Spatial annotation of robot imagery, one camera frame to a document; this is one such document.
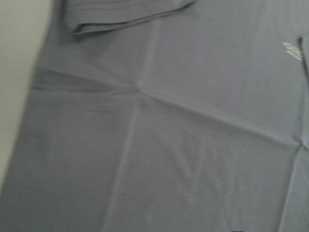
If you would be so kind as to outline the dark brown t-shirt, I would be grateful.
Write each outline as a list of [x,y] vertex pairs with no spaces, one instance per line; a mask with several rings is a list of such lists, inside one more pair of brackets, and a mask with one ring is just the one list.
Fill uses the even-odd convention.
[[3,232],[306,232],[306,0],[56,0]]

